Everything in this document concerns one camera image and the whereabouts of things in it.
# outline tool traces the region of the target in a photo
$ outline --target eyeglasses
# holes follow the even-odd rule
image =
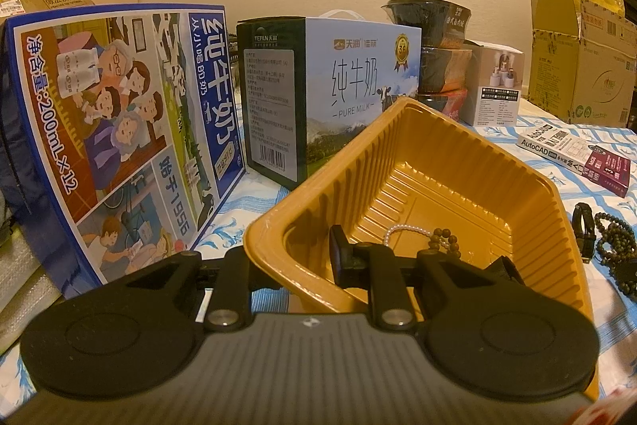
[[[115,54],[113,55],[113,63],[115,64],[115,74],[122,76],[122,68],[119,67],[119,52],[115,48]]]

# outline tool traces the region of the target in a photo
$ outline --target gold medal emblem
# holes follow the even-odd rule
[[[404,33],[398,35],[394,52],[396,53],[396,67],[394,67],[394,70],[400,71],[401,66],[404,67],[405,70],[407,70],[407,57],[409,56],[409,39]]]

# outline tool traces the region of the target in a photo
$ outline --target stacked food container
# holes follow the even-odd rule
[[[422,29],[418,101],[457,121],[467,96],[471,50],[461,47],[471,11],[444,0],[391,0],[383,8],[394,24]]]

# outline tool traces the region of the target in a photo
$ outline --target green milk box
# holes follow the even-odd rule
[[[418,91],[419,28],[272,17],[237,36],[248,165],[289,189]]]

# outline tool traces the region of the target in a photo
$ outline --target yellow plastic tray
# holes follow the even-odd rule
[[[309,312],[364,311],[366,292],[334,285],[327,234],[383,242],[395,223],[448,227],[462,259],[485,268],[501,255],[528,287],[578,309],[592,307],[573,230],[546,177],[420,103],[403,97],[288,197],[253,222],[250,259],[297,294]],[[395,232],[412,256],[428,239]],[[591,384],[593,396],[596,383]]]

